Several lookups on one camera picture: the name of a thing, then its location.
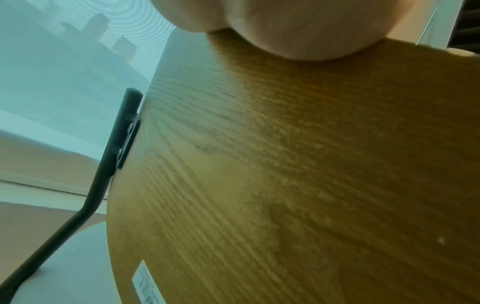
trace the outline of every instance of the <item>floor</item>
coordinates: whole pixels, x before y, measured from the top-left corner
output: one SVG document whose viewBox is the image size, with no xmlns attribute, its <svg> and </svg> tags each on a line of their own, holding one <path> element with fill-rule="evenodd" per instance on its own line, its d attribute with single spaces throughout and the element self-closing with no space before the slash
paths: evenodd
<svg viewBox="0 0 480 304">
<path fill-rule="evenodd" d="M 5 280 L 75 211 L 0 202 L 0 282 Z M 81 228 L 105 221 L 94 214 Z"/>
</svg>

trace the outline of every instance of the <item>wood grain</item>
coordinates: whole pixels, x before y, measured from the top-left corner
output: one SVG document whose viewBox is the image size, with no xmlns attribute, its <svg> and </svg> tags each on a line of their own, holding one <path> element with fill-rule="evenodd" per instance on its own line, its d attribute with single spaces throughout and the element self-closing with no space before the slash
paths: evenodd
<svg viewBox="0 0 480 304">
<path fill-rule="evenodd" d="M 480 302 L 480 61 L 172 34 L 109 193 L 125 304 Z"/>
</svg>

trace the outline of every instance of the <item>round wooden tabletop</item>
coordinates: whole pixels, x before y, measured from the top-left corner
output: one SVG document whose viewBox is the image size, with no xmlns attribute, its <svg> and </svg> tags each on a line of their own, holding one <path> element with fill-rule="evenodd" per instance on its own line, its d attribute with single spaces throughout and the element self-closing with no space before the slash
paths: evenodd
<svg viewBox="0 0 480 304">
<path fill-rule="evenodd" d="M 107 208 L 124 304 L 480 301 L 480 61 L 175 31 Z"/>
</svg>

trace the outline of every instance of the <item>building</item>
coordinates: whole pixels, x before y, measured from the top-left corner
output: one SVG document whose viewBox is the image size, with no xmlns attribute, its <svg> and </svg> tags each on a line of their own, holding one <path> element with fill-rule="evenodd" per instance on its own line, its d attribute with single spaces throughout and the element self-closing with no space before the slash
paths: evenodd
<svg viewBox="0 0 480 304">
<path fill-rule="evenodd" d="M 109 28 L 110 19 L 102 13 L 98 13 L 87 22 L 83 30 L 83 35 L 90 41 L 98 42 Z"/>
<path fill-rule="evenodd" d="M 126 63 L 130 63 L 135 56 L 138 47 L 130 42 L 125 36 L 121 36 L 113 45 L 112 50 L 125 60 Z"/>
</svg>

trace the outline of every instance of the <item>white label sticker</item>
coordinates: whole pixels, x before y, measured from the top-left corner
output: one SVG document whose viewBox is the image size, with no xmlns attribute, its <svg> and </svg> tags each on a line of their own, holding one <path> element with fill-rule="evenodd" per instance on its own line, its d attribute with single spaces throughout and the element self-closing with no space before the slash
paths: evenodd
<svg viewBox="0 0 480 304">
<path fill-rule="evenodd" d="M 144 260 L 136 269 L 131 281 L 141 304 L 166 304 Z"/>
</svg>

